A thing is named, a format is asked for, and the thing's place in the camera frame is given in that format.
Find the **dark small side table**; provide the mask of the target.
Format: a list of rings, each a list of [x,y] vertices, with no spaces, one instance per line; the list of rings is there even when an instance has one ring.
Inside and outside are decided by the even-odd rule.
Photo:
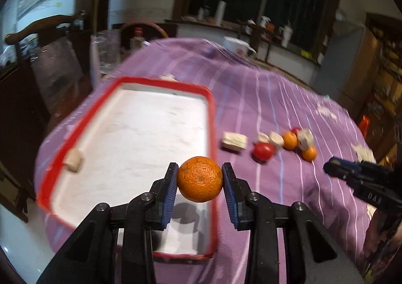
[[[275,25],[266,22],[263,26],[247,22],[238,22],[238,38],[242,35],[249,37],[249,45],[257,52],[256,59],[268,62],[269,53],[273,44],[280,44],[283,36],[280,35]]]

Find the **white thermos bottle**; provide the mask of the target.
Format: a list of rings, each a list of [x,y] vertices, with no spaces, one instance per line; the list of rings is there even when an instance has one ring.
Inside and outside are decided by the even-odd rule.
[[[290,25],[290,22],[287,22],[284,27],[280,27],[279,33],[282,35],[281,46],[287,48],[293,34],[293,29]]]

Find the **orange red object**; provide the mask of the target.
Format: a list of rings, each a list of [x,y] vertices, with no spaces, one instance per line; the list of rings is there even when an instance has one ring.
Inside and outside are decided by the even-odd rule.
[[[361,131],[363,138],[366,139],[368,132],[369,132],[369,127],[370,127],[370,119],[366,116],[363,115],[359,124],[358,124],[358,128]]]

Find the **red capped bottle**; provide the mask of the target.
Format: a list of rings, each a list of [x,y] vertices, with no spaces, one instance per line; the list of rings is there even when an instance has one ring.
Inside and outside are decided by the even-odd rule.
[[[130,39],[130,49],[134,53],[144,46],[143,30],[141,27],[135,27],[134,37]]]

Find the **cream knitted cloth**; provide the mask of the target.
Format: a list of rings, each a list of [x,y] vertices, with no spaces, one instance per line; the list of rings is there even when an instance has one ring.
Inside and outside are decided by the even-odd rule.
[[[354,161],[367,161],[373,164],[376,164],[377,161],[374,157],[374,154],[372,150],[368,147],[365,147],[363,145],[353,145],[351,144],[351,148],[353,150],[353,157]]]

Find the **wooden chair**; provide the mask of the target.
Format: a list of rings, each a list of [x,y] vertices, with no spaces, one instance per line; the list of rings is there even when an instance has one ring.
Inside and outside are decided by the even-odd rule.
[[[32,22],[19,32],[7,34],[5,44],[22,55],[22,41],[34,35],[29,48],[31,68],[44,104],[50,114],[67,97],[67,91],[89,73],[91,33],[84,29],[85,13],[54,15]]]

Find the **white spray bottle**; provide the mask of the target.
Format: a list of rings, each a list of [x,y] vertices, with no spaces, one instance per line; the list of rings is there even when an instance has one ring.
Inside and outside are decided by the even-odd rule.
[[[267,29],[267,26],[271,23],[271,19],[266,16],[261,16],[260,27]]]

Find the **purple striped tablecloth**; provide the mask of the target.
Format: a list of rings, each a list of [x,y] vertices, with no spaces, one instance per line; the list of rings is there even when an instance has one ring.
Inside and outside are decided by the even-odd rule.
[[[126,76],[207,87],[215,104],[214,161],[231,163],[238,178],[245,179],[253,191],[274,203],[306,204],[351,261],[358,268],[363,267],[363,243],[370,222],[367,204],[353,195],[345,181],[330,177],[323,170],[333,156],[354,161],[351,144],[366,145],[344,108],[276,72],[254,66],[216,43],[196,38],[152,42],[102,79],[84,102],[110,79]],[[58,126],[65,125],[79,108]],[[275,150],[268,161],[253,157],[259,132],[282,135],[294,127],[312,131],[318,151],[312,162],[303,159],[298,146],[293,151]],[[242,152],[223,148],[223,132],[245,135],[247,148]],[[51,133],[42,143],[35,163],[36,194],[40,180],[38,157]]]

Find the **round beige chunk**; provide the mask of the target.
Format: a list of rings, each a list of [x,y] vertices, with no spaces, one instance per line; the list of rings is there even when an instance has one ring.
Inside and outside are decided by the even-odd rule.
[[[284,139],[280,134],[278,134],[276,132],[271,132],[269,134],[269,140],[270,140],[271,145],[274,146],[276,151],[283,148]]]

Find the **red tomato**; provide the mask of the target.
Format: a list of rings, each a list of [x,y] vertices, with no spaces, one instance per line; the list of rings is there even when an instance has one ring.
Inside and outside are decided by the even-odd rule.
[[[252,152],[253,157],[260,161],[268,161],[275,153],[275,147],[271,143],[257,142]]]
[[[297,135],[301,130],[302,130],[302,129],[299,128],[299,127],[294,127],[294,128],[292,128],[292,132],[293,132],[295,135]]]

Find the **red rimmed white tray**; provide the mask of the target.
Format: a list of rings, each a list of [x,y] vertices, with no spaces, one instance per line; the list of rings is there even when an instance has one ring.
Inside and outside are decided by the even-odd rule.
[[[170,163],[215,159],[214,118],[205,86],[127,76],[103,84],[38,157],[37,203],[51,247],[60,249],[96,204],[122,205],[150,190]],[[63,165],[72,148],[84,155],[78,173]]]

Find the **beige cube block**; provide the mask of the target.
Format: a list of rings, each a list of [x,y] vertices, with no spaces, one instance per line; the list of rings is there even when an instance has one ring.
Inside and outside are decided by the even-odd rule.
[[[310,129],[305,128],[297,131],[298,147],[302,151],[308,150],[314,145],[314,136]]]

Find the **small beige block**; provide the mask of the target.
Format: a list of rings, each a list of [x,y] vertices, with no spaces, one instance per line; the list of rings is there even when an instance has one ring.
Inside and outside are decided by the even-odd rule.
[[[263,133],[263,132],[259,132],[258,133],[258,142],[261,143],[270,143],[271,142],[271,138],[270,136],[268,136],[267,134]]]

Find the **white mug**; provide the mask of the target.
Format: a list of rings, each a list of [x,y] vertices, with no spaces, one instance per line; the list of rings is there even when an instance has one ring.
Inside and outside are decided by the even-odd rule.
[[[249,43],[238,38],[225,36],[224,37],[224,47],[235,53],[236,55],[242,57],[255,58],[257,56],[256,50],[254,50]]]

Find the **large beige layered block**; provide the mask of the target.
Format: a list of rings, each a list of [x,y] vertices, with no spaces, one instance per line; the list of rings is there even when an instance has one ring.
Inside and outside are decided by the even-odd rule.
[[[247,148],[247,137],[240,133],[223,132],[221,146],[231,151],[242,152]]]

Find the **orange mandarin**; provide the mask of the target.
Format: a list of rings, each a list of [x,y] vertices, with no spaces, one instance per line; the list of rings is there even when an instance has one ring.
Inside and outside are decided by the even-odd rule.
[[[282,135],[283,139],[283,148],[289,151],[293,151],[297,148],[298,146],[298,139],[295,133],[292,131],[287,131],[283,133]]]
[[[314,159],[316,159],[317,155],[318,151],[314,145],[306,150],[302,150],[302,157],[305,161],[312,162]]]
[[[177,174],[181,194],[197,203],[208,202],[219,196],[223,175],[217,163],[209,157],[196,156],[185,161]]]

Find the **white paper roll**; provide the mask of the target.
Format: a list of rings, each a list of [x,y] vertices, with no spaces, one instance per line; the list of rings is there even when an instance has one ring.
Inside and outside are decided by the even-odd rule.
[[[225,9],[226,9],[226,2],[219,1],[217,10],[215,13],[215,18],[214,18],[214,22],[215,22],[216,26],[221,26],[221,23],[224,19]]]

